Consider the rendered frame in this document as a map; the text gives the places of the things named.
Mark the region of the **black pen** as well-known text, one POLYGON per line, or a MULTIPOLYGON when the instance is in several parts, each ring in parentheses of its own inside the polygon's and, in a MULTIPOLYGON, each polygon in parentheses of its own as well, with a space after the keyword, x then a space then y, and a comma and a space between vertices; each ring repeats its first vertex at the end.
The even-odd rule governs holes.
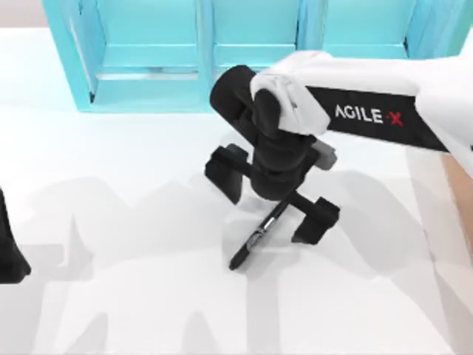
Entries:
POLYGON ((268 233, 272 225, 280 218, 289 206, 287 200, 283 200, 268 213, 263 221, 254 229, 248 239, 242 244, 235 255, 231 258, 228 268, 231 271, 238 269, 249 257, 255 246, 268 233))

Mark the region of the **light blue rack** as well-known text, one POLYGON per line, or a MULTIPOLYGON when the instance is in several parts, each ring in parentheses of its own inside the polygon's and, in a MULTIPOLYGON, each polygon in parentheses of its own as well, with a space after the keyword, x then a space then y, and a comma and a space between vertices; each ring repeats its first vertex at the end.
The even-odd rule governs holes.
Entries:
POLYGON ((202 112, 216 78, 296 50, 457 55, 473 0, 41 0, 81 112, 202 112))

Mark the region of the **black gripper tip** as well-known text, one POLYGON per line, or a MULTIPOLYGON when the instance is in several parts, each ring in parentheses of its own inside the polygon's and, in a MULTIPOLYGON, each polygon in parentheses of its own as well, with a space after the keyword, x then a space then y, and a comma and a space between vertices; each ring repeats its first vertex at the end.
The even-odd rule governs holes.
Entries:
POLYGON ((10 226, 3 190, 0 189, 0 285, 18 284, 31 274, 10 226))

